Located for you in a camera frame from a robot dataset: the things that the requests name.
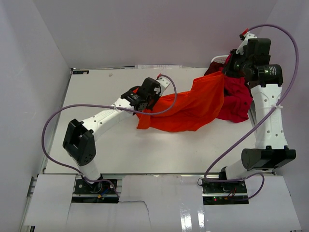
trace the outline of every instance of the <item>cable tie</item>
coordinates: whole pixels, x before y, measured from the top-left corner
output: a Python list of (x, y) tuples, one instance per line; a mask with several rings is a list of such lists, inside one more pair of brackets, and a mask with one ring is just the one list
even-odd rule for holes
[(113, 109), (114, 109), (115, 111), (117, 111), (117, 112), (121, 111), (121, 110), (119, 110), (119, 109), (116, 107), (116, 104), (113, 104)]
[(282, 105), (271, 105), (271, 108), (282, 109)]

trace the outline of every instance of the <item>white enclosure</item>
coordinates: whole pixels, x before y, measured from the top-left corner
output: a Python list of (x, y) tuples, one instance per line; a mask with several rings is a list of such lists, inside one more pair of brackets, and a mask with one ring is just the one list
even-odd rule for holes
[[(206, 68), (214, 56), (238, 47), (243, 30), (262, 23), (284, 27), (299, 47), (297, 80), (282, 103), (284, 133), (297, 157), (278, 173), (309, 231), (308, 1), (0, 0), (0, 19), (0, 231), (19, 230), (31, 177), (43, 160), (42, 128), (63, 103), (69, 68)], [(271, 63), (282, 66), (286, 88), (295, 64), (292, 43), (273, 28), (254, 33), (272, 40)]]

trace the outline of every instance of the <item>white tabletop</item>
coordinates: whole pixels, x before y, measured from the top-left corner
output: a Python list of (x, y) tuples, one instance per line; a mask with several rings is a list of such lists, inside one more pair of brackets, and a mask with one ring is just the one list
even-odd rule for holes
[[(146, 77), (156, 78), (159, 73), (170, 76), (177, 91), (190, 90), (192, 81), (203, 76), (205, 69), (127, 69), (90, 70), (89, 74), (72, 75), (64, 106), (78, 103), (114, 103), (122, 93), (141, 85)], [(173, 92), (169, 87), (165, 94)], [(76, 166), (62, 147), (68, 123), (81, 121), (98, 113), (98, 108), (72, 108), (61, 113), (50, 155), (56, 160)], [(103, 174), (141, 173), (202, 173), (207, 167), (252, 126), (249, 120), (232, 123), (220, 119), (197, 131), (168, 133), (157, 129), (138, 130), (138, 118), (133, 116), (104, 133), (96, 142), (95, 161)], [(244, 142), (223, 158), (213, 172), (240, 159), (244, 148), (254, 148), (255, 137)], [(45, 173), (74, 173), (74, 170), (48, 161)]]

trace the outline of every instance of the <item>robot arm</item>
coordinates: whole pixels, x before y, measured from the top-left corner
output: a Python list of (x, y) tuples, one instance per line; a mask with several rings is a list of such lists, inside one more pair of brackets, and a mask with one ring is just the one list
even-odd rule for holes
[[(74, 159), (78, 169), (88, 179), (103, 179), (94, 162), (94, 157), (96, 155), (95, 142), (111, 127), (123, 119), (134, 115), (133, 112), (118, 110), (117, 107), (135, 111), (143, 111), (144, 109), (152, 110), (153, 106), (169, 85), (170, 81), (164, 77), (159, 77), (157, 80), (148, 77), (136, 92), (134, 92), (134, 90), (137, 89), (137, 87), (133, 87), (122, 94), (121, 97), (112, 104), (114, 109), (103, 110), (80, 122), (74, 119), (69, 123), (63, 141), (63, 147)], [(100, 182), (86, 183), (93, 193), (97, 193), (101, 190)]]
[[(280, 99), (283, 77), (280, 65), (269, 64), (270, 39), (257, 38), (247, 31), (240, 35), (243, 40), (223, 69), (229, 77), (244, 76), (249, 82), (255, 104), (256, 122), (268, 114)], [(247, 177), (253, 173), (279, 168), (296, 157), (284, 137), (281, 106), (257, 129), (255, 149), (244, 149), (241, 159), (223, 168), (226, 179)]]

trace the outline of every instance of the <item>red fabric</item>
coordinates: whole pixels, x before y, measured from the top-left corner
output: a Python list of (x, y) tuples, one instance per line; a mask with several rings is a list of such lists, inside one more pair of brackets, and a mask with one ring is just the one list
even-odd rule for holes
[[(137, 114), (140, 119), (137, 128), (153, 127), (168, 132), (196, 131), (218, 116), (224, 102), (223, 88), (224, 75), (221, 72), (197, 78), (190, 91), (177, 94), (171, 110), (157, 116)], [(167, 109), (173, 100), (174, 94), (161, 97), (152, 113)]]
[[(212, 62), (205, 75), (221, 71), (223, 64)], [(217, 118), (232, 122), (247, 120), (252, 97), (245, 78), (232, 78), (224, 76), (224, 103)]]

